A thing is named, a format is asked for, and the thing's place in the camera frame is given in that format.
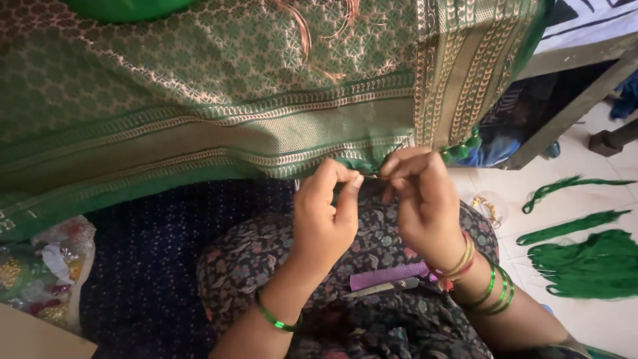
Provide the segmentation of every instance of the white tile floor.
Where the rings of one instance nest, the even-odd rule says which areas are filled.
[[[625,208],[634,211],[621,217],[617,224],[567,237],[583,241],[589,233],[620,228],[634,233],[635,240],[638,238],[638,183],[564,188],[543,199],[529,215],[521,211],[530,193],[542,185],[576,174],[605,180],[638,180],[638,142],[625,146],[622,153],[611,158],[590,152],[586,147],[591,134],[622,125],[609,120],[609,109],[604,103],[598,104],[580,120],[585,124],[574,125],[561,136],[561,155],[553,160],[537,157],[520,171],[452,169],[450,172],[461,199],[469,202],[474,194],[482,192],[496,204],[497,215],[504,215],[502,226],[496,231],[501,259],[521,264],[502,263],[502,266],[519,287],[540,303],[550,306],[578,341],[628,358],[638,358],[638,298],[606,302],[552,296],[543,287],[549,282],[536,277],[538,272],[531,270],[530,261],[522,257],[527,254],[528,247],[514,243],[520,235],[543,227],[598,211]]]

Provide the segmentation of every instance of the woman's right hand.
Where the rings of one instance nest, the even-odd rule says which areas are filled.
[[[399,149],[388,156],[380,174],[399,196],[403,241],[436,269],[454,269],[466,244],[459,225],[459,195],[441,156],[424,148]],[[391,196],[384,194],[384,200]]]

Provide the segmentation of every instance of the woman's left hand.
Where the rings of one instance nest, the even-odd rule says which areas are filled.
[[[295,229],[289,259],[328,274],[339,258],[350,248],[359,229],[359,188],[363,176],[328,158],[314,175],[301,183],[295,194]],[[337,182],[345,182],[331,205]]]

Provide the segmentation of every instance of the green tassel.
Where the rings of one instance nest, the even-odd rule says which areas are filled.
[[[563,178],[560,181],[554,182],[550,185],[545,185],[537,189],[536,192],[534,192],[534,196],[532,197],[532,199],[523,206],[523,213],[525,213],[526,215],[530,214],[531,211],[534,209],[534,204],[540,202],[541,198],[561,188],[578,186],[578,185],[624,186],[624,185],[630,185],[632,183],[636,183],[636,181],[607,181],[606,179],[598,179],[598,178],[581,179],[580,175],[569,177],[569,178]]]
[[[472,135],[467,141],[465,141],[465,146],[471,148],[477,148],[481,144],[481,139],[478,134]]]
[[[443,159],[443,162],[450,163],[450,161],[452,161],[452,154],[449,151],[449,148],[444,149],[443,151],[441,151],[441,158]]]
[[[454,146],[454,147],[450,148],[450,153],[457,160],[462,160],[464,158],[468,158],[468,155],[469,155],[468,154],[468,147],[465,146],[464,144],[460,144],[458,146]]]
[[[528,257],[553,282],[545,289],[569,298],[615,299],[638,295],[638,245],[621,229],[593,233],[582,243],[541,244]]]
[[[588,215],[587,217],[579,218],[571,222],[555,225],[554,227],[545,228],[541,229],[540,231],[525,234],[524,236],[520,236],[516,240],[516,243],[518,243],[518,245],[531,245],[540,241],[548,240],[549,238],[564,236],[573,232],[594,228],[601,224],[615,222],[620,218],[620,216],[629,212],[631,212],[631,210],[622,212],[606,211],[594,213],[592,215]]]

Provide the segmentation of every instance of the blue cloth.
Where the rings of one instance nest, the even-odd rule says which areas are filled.
[[[620,98],[614,102],[609,113],[613,119],[625,119],[638,109],[638,70],[629,75],[623,82],[616,87],[616,91],[622,92]]]
[[[80,323],[93,358],[204,358],[212,349],[197,295],[204,247],[257,213],[289,213],[293,181],[178,187],[87,213],[97,228]]]
[[[515,125],[483,126],[478,130],[482,142],[469,148],[468,156],[457,163],[467,167],[491,167],[509,158],[521,147],[523,129]]]

